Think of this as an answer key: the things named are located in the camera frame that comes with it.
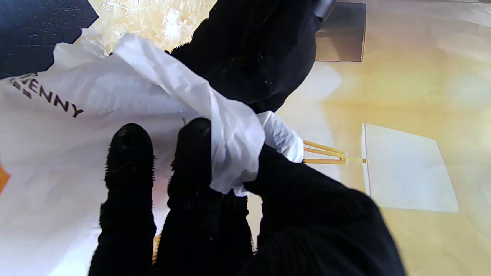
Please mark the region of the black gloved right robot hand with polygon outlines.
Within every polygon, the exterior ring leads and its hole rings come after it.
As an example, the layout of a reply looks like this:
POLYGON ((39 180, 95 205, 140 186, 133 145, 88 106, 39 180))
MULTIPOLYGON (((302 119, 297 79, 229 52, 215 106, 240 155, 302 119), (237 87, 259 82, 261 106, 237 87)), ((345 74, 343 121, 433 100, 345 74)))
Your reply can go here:
POLYGON ((178 134, 170 208, 152 261, 154 152, 137 124, 109 146, 98 246, 90 276, 404 276, 381 212, 366 194, 289 161, 264 145, 256 180, 262 199, 258 251, 247 198, 210 188, 211 124, 196 118, 178 134))

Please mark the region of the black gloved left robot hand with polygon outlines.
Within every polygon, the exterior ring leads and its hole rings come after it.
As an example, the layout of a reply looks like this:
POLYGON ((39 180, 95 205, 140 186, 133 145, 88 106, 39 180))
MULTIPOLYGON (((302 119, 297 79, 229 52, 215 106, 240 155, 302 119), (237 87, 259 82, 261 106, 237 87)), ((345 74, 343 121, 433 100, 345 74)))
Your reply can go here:
POLYGON ((171 55, 228 99, 277 111, 314 65, 334 0, 218 0, 171 55))

